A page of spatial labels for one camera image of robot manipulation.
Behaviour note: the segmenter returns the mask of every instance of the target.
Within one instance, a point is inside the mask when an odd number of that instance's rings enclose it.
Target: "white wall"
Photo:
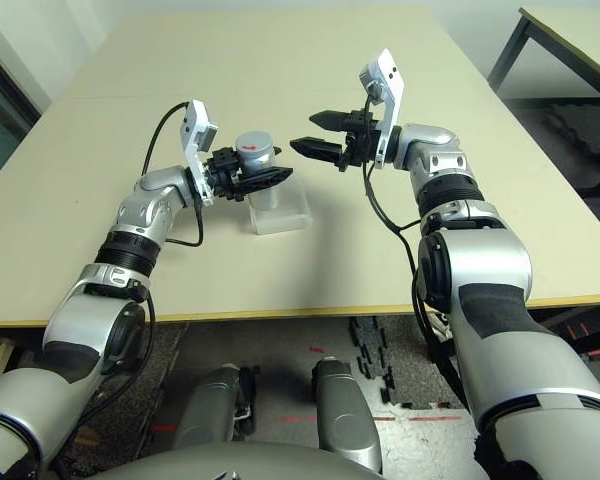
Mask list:
[[[425,3],[486,75],[519,19],[519,1],[0,0],[0,59],[33,102],[45,110],[127,14],[283,4]],[[600,6],[600,0],[533,0],[532,4]],[[507,77],[501,95],[592,96],[595,91],[541,47],[529,42]]]

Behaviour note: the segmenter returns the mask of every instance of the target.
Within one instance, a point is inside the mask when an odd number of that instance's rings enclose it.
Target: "table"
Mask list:
[[[520,14],[518,25],[487,77],[494,91],[498,91],[532,38],[600,92],[600,8],[522,7]],[[600,182],[578,193],[582,198],[600,197]]]
[[[152,275],[158,320],[412,311],[404,251],[371,211],[361,172],[288,147],[305,135],[344,140],[307,117],[360,108],[358,72],[384,47],[405,78],[400,121],[455,131],[485,197],[527,246],[529,305],[600,303],[600,224],[425,8],[281,8],[136,16],[110,35],[0,173],[0,326],[46,323],[95,258],[156,123],[192,97],[220,125],[213,148],[271,133],[314,221],[256,236],[244,203],[218,200],[203,212],[202,248],[164,247]],[[152,168],[184,164],[178,124],[163,129]],[[374,184],[392,219],[417,217],[405,173],[388,168]],[[182,212],[173,236],[196,235]],[[407,237],[415,247],[418,232]]]

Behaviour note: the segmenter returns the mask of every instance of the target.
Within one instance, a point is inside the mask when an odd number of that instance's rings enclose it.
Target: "clear container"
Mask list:
[[[254,202],[251,198],[253,194],[249,196],[251,224],[257,235],[300,230],[311,223],[312,215],[307,196],[295,175],[292,174],[270,190],[274,190],[271,192],[271,197],[275,199],[273,208],[256,208],[268,207],[271,203],[260,202],[261,199]]]

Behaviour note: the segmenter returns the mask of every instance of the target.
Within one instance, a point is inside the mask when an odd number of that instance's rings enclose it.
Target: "black cable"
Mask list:
[[[373,185],[371,184],[371,174],[373,173],[373,169],[375,167],[375,162],[372,163],[371,168],[367,172],[367,161],[369,159],[369,150],[371,148],[371,126],[370,126],[370,118],[369,118],[369,107],[371,105],[371,96],[367,96],[367,100],[364,104],[364,121],[365,121],[365,155],[362,162],[362,178],[364,181],[364,188],[367,198],[369,199],[369,203],[371,204],[371,208],[378,216],[380,221],[393,233],[402,245],[404,246],[407,257],[409,258],[409,267],[411,268],[411,274],[413,276],[413,280],[411,282],[411,302],[413,304],[413,313],[416,317],[416,323],[424,336],[424,339],[427,343],[427,348],[429,350],[429,356],[431,360],[436,364],[438,371],[445,379],[453,393],[458,397],[458,400],[462,403],[462,405],[468,410],[468,403],[466,396],[464,394],[464,389],[462,388],[462,381],[460,380],[460,375],[454,368],[453,364],[449,357],[442,351],[440,340],[436,336],[433,331],[433,327],[431,326],[431,322],[428,320],[427,312],[424,306],[424,302],[418,296],[417,291],[417,276],[418,271],[416,268],[416,264],[413,258],[413,253],[411,252],[411,247],[409,246],[409,242],[402,236],[401,232],[414,227],[420,223],[420,219],[414,220],[413,222],[409,222],[406,225],[400,227],[391,221],[389,216],[382,209],[378,200],[376,199],[375,193],[373,191]]]
[[[407,252],[407,258],[409,259],[409,267],[411,268],[411,273],[415,274],[416,263],[413,258],[413,253],[411,252],[411,247],[409,246],[409,243],[402,236],[402,234],[400,232],[419,224],[420,220],[415,220],[413,222],[410,222],[407,225],[405,225],[404,227],[399,227],[398,225],[393,223],[389,219],[389,216],[384,212],[384,210],[378,203],[375,192],[373,191],[373,185],[371,184],[371,173],[373,172],[375,163],[371,165],[371,168],[369,169],[369,172],[367,173],[367,160],[369,158],[369,150],[371,148],[371,127],[370,127],[370,119],[369,119],[369,115],[368,115],[370,105],[371,105],[371,96],[367,96],[367,100],[364,103],[364,112],[363,112],[364,122],[365,122],[365,138],[364,138],[364,140],[366,142],[366,145],[365,145],[365,156],[364,156],[363,162],[362,162],[362,178],[364,181],[365,193],[367,195],[367,198],[369,199],[371,208],[373,209],[375,214],[378,216],[380,221],[385,225],[385,227],[387,227],[391,231],[391,233],[393,233],[396,237],[398,237],[398,240],[400,240],[400,242],[404,246],[404,249]]]
[[[162,127],[164,127],[164,124],[167,123],[167,120],[169,120],[169,117],[171,117],[171,115],[176,113],[181,108],[186,109],[188,105],[188,102],[182,102],[177,105],[174,105],[169,109],[169,111],[167,111],[167,113],[164,114],[164,116],[160,119],[160,122],[158,122],[158,126],[153,132],[153,137],[151,137],[151,142],[149,142],[147,154],[144,156],[144,164],[142,165],[142,175],[147,173],[147,171],[149,170],[149,163],[151,163],[151,154],[153,153],[153,148],[156,146],[156,141],[158,140],[158,136],[160,135]]]
[[[140,363],[140,366],[138,367],[138,369],[135,372],[133,372],[133,375],[131,375],[129,377],[129,379],[120,388],[118,388],[115,392],[113,392],[109,397],[107,397],[101,403],[99,403],[95,407],[91,408],[91,410],[82,414],[82,416],[78,420],[78,423],[76,424],[76,427],[75,427],[76,431],[80,427],[82,427],[83,425],[88,423],[90,420],[92,420],[96,415],[98,415],[100,412],[102,412],[105,408],[107,408],[111,404],[113,404],[127,390],[129,390],[129,387],[131,387],[131,385],[133,385],[135,383],[135,381],[138,379],[140,374],[144,371],[145,367],[147,366],[147,363],[149,363],[149,358],[151,357],[151,352],[153,352],[153,344],[155,341],[154,331],[155,331],[155,325],[156,325],[156,311],[155,311],[155,307],[153,305],[153,298],[151,297],[151,293],[149,293],[149,295],[147,296],[147,306],[149,308],[149,340],[147,341],[147,349],[145,350],[144,355],[142,357],[142,363]]]
[[[416,317],[416,322],[418,323],[420,331],[427,342],[429,356],[438,368],[442,378],[445,379],[447,385],[449,385],[449,388],[451,388],[451,391],[458,398],[458,400],[460,400],[460,403],[462,403],[464,408],[469,410],[469,404],[467,403],[467,397],[464,393],[464,388],[462,387],[460,375],[451,363],[449,356],[447,356],[442,350],[442,344],[433,331],[431,323],[428,321],[424,302],[418,295],[416,279],[417,272],[413,277],[413,281],[411,282],[411,302],[413,304],[413,313]]]
[[[184,240],[178,240],[177,238],[167,238],[165,242],[175,243],[185,247],[199,247],[202,245],[202,241],[204,240],[204,225],[202,223],[202,200],[199,195],[196,194],[193,203],[193,208],[196,211],[196,221],[198,222],[198,240],[195,243],[191,243],[185,242]]]
[[[151,155],[153,154],[153,149],[156,146],[156,142],[158,141],[158,137],[160,136],[162,127],[164,127],[164,124],[167,123],[167,120],[169,120],[169,117],[171,117],[171,115],[176,113],[181,108],[186,109],[188,105],[188,102],[182,102],[177,105],[174,105],[167,111],[167,113],[164,114],[164,116],[158,122],[158,126],[156,127],[155,131],[153,132],[153,136],[151,137],[151,142],[149,142],[149,148],[147,149],[147,153],[144,156],[144,164],[142,165],[142,175],[145,175],[149,170],[149,164],[151,163]],[[202,240],[204,239],[204,228],[202,225],[202,204],[200,203],[201,201],[197,192],[193,192],[193,194],[193,203],[196,211],[196,221],[198,223],[198,240],[195,243],[192,243],[186,242],[184,240],[178,240],[177,238],[167,238],[165,242],[175,243],[177,245],[183,245],[185,247],[199,247],[200,245],[202,245]]]

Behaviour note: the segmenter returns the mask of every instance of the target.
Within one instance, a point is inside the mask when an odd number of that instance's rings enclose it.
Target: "silver cylindrical object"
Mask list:
[[[236,140],[236,151],[242,159],[242,172],[245,177],[275,166],[273,141],[267,132],[247,132]],[[251,206],[257,210],[271,210],[278,203],[275,187],[249,195]]]

